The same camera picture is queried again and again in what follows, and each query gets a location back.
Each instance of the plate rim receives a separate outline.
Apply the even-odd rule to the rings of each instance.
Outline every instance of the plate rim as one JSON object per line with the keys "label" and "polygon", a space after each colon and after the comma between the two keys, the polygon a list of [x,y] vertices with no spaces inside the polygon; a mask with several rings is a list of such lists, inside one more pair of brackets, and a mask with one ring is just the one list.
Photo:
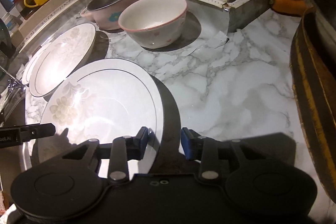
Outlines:
{"label": "plate rim", "polygon": [[[50,53],[50,47],[52,46],[52,43],[54,43],[56,40],[58,40],[59,37],[61,37],[62,35],[64,35],[65,33],[69,32],[70,30],[72,30],[73,28],[77,27],[77,26],[81,26],[81,25],[85,25],[85,24],[89,24],[92,26],[92,30],[94,30],[94,37],[93,40],[91,41],[90,45],[88,46],[85,54],[83,55],[83,57],[87,54],[87,52],[90,50],[90,48],[92,47],[92,44],[95,41],[95,37],[96,37],[96,27],[95,25],[93,25],[92,23],[82,23],[82,24],[78,24],[76,26],[71,27],[69,30],[66,30],[64,33],[60,34],[58,37],[56,37],[51,43],[51,45],[49,45],[49,47],[47,47],[47,49],[49,49],[49,51],[47,51],[47,49],[40,55],[40,57],[38,58],[38,61],[35,63],[35,66],[31,72],[31,77],[30,77],[30,82],[29,82],[29,91],[31,93],[32,96],[34,97],[43,97],[46,95],[49,95],[53,90],[55,90],[67,77],[69,77],[73,71],[71,71],[69,73],[69,75],[67,75],[65,77],[65,79],[60,82],[54,89],[48,91],[46,94],[40,94],[37,89],[36,89],[36,85],[35,85],[35,80],[37,77],[37,70],[41,67],[42,63],[44,62],[44,60],[46,59],[46,57],[48,56],[48,54]],[[76,66],[73,68],[73,70],[78,66],[78,64],[81,62],[81,60],[76,64]]]}
{"label": "plate rim", "polygon": [[[131,73],[131,72],[127,71],[127,70],[124,70],[125,72],[128,72],[128,73],[132,74],[134,77],[138,78],[142,82],[142,84],[146,87],[146,89],[148,90],[150,96],[152,97],[152,101],[153,101],[153,105],[154,105],[154,109],[155,109],[155,116],[156,116],[156,131],[154,132],[155,138],[153,139],[154,145],[152,146],[153,149],[150,150],[150,153],[151,153],[150,156],[152,156],[152,158],[153,158],[153,160],[152,160],[152,162],[150,164],[150,167],[152,167],[152,165],[154,163],[154,160],[156,158],[157,151],[159,150],[159,146],[161,144],[162,137],[163,137],[163,130],[164,130],[164,109],[163,109],[163,102],[162,102],[162,97],[161,97],[159,88],[156,85],[156,83],[155,83],[154,79],[152,78],[152,76],[144,68],[142,68],[141,66],[139,66],[138,64],[136,64],[136,63],[134,63],[134,62],[132,62],[130,60],[126,60],[126,59],[122,59],[122,58],[105,58],[105,59],[101,59],[101,60],[97,60],[95,62],[89,63],[89,64],[87,64],[87,65],[79,68],[74,73],[72,73],[71,75],[69,75],[61,83],[61,85],[66,80],[70,81],[71,77],[73,77],[72,75],[80,73],[81,70],[84,70],[85,67],[87,67],[87,66],[90,66],[90,65],[92,66],[92,64],[97,64],[97,63],[106,63],[106,65],[108,66],[108,62],[115,62],[115,61],[117,61],[117,62],[131,63],[132,66],[138,68],[139,71],[142,71],[143,75],[142,75],[141,78],[139,78],[138,76],[134,75],[133,73]],[[103,70],[103,69],[107,69],[107,68],[106,67],[105,68],[99,68],[96,71],[100,71],[100,70]],[[144,81],[142,80],[143,77],[148,77],[148,80],[147,80],[148,83],[147,84],[145,84]],[[52,98],[53,98],[53,96],[55,96],[54,94],[56,94],[56,91],[59,88],[61,88],[61,85],[59,85],[57,87],[57,89],[55,90],[55,92],[50,97],[50,99],[49,99],[46,107],[43,110],[43,114],[41,116],[40,123],[42,123],[42,121],[43,121],[43,117],[45,116],[45,111],[48,108],[48,105],[50,106],[50,104],[52,102]]]}
{"label": "plate rim", "polygon": [[27,78],[27,74],[28,74],[28,70],[31,68],[32,64],[33,64],[33,61],[35,61],[35,64],[34,66],[36,65],[37,63],[37,60],[40,58],[40,56],[42,55],[42,53],[51,45],[51,42],[48,42],[44,45],[41,46],[41,48],[38,49],[38,51],[31,57],[31,59],[28,61],[27,65],[26,65],[26,68],[22,74],[22,79],[21,79],[21,82],[22,84],[24,85],[28,85],[29,84],[29,81],[26,79]]}

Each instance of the marble countertop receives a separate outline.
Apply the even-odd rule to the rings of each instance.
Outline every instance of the marble countertop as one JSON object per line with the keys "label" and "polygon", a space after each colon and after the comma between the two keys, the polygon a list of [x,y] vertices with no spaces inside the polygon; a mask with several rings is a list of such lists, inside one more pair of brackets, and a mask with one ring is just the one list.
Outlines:
{"label": "marble countertop", "polygon": [[[318,223],[334,223],[336,205],[315,172],[292,91],[290,45],[300,19],[268,10],[227,36],[199,14],[188,13],[183,39],[164,51],[148,51],[125,32],[107,33],[97,27],[90,61],[123,58],[138,64],[173,95],[181,127],[201,135],[220,141],[276,132],[289,135],[297,144],[295,166],[318,185],[310,216]],[[57,33],[84,22],[74,15]],[[26,123],[39,123],[46,104],[27,90]]]}

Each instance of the metal screw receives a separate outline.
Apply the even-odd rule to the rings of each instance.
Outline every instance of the metal screw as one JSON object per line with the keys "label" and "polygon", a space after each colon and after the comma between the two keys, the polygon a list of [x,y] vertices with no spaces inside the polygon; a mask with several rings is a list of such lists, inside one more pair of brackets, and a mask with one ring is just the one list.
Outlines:
{"label": "metal screw", "polygon": [[126,174],[121,171],[114,171],[110,174],[110,178],[113,180],[122,180],[126,177]]}
{"label": "metal screw", "polygon": [[149,182],[149,184],[152,185],[152,186],[158,186],[160,183],[158,181],[153,180],[153,181]]}
{"label": "metal screw", "polygon": [[219,175],[215,171],[204,171],[201,176],[204,179],[216,179]]}

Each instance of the stainless steel sink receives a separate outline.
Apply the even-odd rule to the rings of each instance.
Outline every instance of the stainless steel sink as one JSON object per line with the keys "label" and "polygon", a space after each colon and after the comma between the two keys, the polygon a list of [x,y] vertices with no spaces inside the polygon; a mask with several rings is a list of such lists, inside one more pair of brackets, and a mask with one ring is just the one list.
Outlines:
{"label": "stainless steel sink", "polygon": [[[11,95],[10,102],[5,107],[3,127],[13,127],[25,124],[25,100],[21,94]],[[23,146],[12,146],[0,149],[0,188],[9,196],[11,184],[15,177],[24,170],[22,160]]]}

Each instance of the pink pot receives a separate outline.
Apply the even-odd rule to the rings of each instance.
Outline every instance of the pink pot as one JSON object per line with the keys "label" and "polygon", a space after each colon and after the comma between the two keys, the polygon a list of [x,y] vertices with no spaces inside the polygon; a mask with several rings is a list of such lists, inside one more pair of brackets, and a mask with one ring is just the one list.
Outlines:
{"label": "pink pot", "polygon": [[103,30],[119,29],[118,19],[122,11],[138,0],[92,0],[81,16],[96,22]]}

